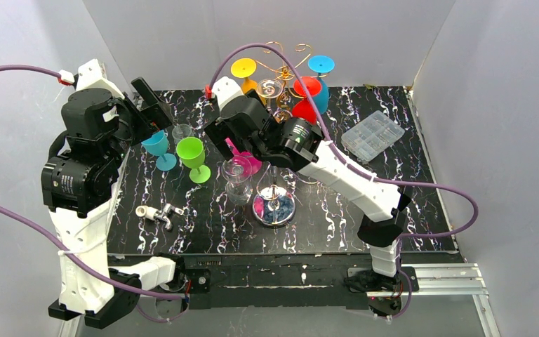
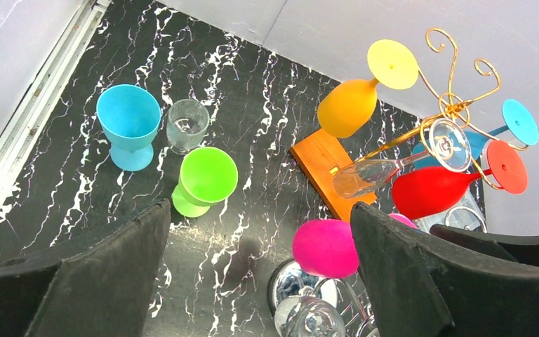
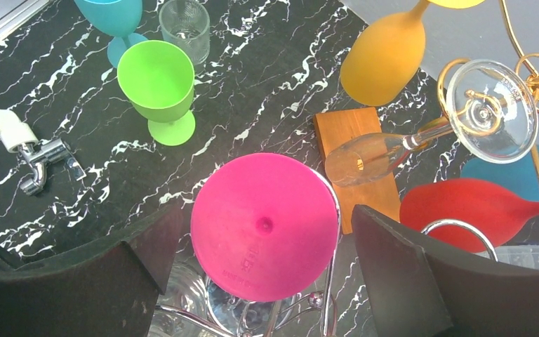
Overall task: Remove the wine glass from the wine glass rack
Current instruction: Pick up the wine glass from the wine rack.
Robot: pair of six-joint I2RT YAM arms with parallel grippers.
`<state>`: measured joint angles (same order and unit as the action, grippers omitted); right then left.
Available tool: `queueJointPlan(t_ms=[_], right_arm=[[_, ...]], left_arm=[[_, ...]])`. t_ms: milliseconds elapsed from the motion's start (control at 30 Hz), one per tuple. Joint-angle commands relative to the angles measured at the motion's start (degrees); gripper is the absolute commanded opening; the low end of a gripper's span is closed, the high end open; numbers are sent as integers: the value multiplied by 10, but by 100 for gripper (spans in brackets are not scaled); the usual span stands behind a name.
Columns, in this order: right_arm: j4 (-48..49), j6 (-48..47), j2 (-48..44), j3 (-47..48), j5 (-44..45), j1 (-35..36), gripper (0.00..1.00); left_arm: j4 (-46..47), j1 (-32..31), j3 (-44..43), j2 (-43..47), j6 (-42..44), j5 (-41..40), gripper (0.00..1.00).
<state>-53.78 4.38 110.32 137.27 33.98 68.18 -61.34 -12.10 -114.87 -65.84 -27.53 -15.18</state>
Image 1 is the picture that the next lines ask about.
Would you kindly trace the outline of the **teal blue wine glass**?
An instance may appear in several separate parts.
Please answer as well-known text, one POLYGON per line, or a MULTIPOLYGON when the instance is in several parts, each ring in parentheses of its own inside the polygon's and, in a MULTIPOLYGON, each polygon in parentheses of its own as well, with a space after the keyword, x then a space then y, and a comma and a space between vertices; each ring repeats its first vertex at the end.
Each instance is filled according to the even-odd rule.
POLYGON ((153 134, 141 142, 147 153, 157 157, 156 168, 160 171, 170 171, 177 164, 176 156, 168 152, 169 141, 164 130, 153 134))

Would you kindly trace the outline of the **clear patterned wine glass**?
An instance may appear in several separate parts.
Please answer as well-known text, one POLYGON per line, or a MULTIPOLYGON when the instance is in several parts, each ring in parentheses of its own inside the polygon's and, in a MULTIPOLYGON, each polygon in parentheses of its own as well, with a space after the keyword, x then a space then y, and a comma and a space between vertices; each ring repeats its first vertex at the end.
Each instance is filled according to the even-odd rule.
POLYGON ((177 145, 182 139, 192 137, 194 129, 189 124, 177 124, 171 131, 174 143, 177 145))

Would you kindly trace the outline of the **pink wine glass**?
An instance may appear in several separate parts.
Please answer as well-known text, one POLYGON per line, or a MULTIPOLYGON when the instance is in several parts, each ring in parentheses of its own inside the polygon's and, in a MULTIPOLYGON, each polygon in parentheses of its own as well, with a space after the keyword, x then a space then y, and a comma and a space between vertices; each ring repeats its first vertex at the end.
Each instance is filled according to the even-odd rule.
POLYGON ((251 153, 238 151, 229 138, 226 138, 225 142, 228 144, 231 153, 236 157, 234 161, 243 166, 246 177, 255 175, 262 168, 262 162, 256 159, 251 153))

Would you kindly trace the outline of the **green wine glass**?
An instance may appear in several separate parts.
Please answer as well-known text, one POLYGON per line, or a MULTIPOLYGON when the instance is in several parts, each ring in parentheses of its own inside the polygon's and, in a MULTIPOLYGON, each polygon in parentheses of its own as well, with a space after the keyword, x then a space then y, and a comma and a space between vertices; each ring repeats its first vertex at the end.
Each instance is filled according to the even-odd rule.
POLYGON ((202 140, 183 138, 176 146, 176 153, 183 165, 190 169, 189 178, 193 183, 202 184, 211 177, 211 170, 204 163, 206 153, 202 140))

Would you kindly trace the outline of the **clear wine glass front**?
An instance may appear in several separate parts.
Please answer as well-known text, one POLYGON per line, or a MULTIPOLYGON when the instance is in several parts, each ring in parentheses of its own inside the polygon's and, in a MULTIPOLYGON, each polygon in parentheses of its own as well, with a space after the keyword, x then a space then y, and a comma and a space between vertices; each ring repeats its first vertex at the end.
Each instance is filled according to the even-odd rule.
POLYGON ((251 186, 251 176, 244 175, 244 168, 237 164, 232 157, 222 163, 221 174, 227 181, 225 191, 228 199, 237 206, 244 206, 249 203, 253 188, 251 186))

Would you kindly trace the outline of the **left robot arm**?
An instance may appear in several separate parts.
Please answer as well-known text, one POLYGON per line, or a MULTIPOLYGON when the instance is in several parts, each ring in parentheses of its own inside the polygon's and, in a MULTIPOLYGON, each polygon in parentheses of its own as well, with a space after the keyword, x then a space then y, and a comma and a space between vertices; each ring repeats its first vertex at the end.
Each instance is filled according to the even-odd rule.
POLYGON ((130 148, 171 125, 169 106, 143 78, 132 86, 144 100, 137 108, 124 94, 97 85, 78 88, 62 106, 65 131, 55 141, 41 172, 44 204, 62 243, 59 298, 51 317, 82 316, 87 326, 104 329, 133 311, 135 288, 149 291, 175 279, 181 259, 151 257, 111 268, 107 237, 119 171, 130 148))

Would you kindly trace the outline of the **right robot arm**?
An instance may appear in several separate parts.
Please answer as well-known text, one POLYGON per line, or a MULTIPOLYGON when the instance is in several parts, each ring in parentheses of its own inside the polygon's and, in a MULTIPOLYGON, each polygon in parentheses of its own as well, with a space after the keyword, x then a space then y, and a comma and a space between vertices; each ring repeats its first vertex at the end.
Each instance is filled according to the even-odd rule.
POLYGON ((226 159, 233 149, 248 152, 257 160, 313 178, 344 196, 363 211, 359 238, 368 244, 372 270, 385 277, 398 273, 399 223, 411 197, 396 185, 377 178, 333 149, 316 124, 300 117, 277 122, 260 97, 240 88, 206 97, 218 107, 219 116, 205 127, 206 135, 226 159))

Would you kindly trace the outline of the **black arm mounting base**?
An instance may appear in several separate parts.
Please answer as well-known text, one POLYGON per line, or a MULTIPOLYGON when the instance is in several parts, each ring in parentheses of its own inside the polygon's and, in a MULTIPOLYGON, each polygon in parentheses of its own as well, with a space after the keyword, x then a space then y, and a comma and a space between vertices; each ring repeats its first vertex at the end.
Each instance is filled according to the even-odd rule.
POLYGON ((188 254, 178 259, 172 290, 189 287, 191 310, 343 307, 396 315, 418 291, 413 267, 388 278, 371 270, 367 253, 188 254))

